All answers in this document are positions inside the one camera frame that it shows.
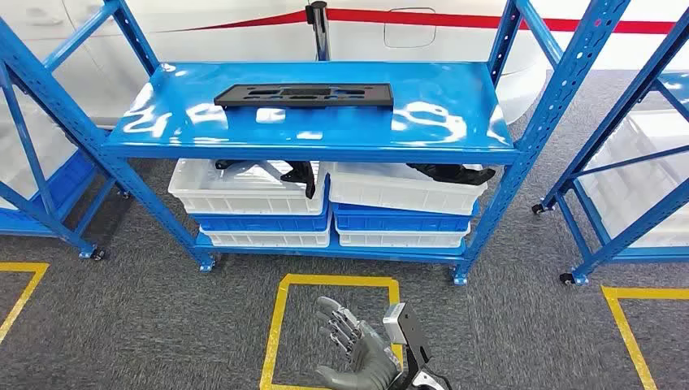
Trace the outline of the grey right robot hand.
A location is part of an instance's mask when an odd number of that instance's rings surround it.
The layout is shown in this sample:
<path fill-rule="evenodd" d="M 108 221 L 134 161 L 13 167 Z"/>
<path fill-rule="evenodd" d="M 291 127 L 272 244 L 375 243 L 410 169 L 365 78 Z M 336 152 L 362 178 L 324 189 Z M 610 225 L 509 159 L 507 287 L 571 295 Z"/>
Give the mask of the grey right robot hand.
<path fill-rule="evenodd" d="M 367 322 L 330 297 L 318 297 L 317 316 L 327 323 L 319 328 L 349 362 L 348 371 L 329 366 L 315 368 L 323 386 L 330 389 L 389 389 L 400 377 L 402 366 L 391 345 Z"/>

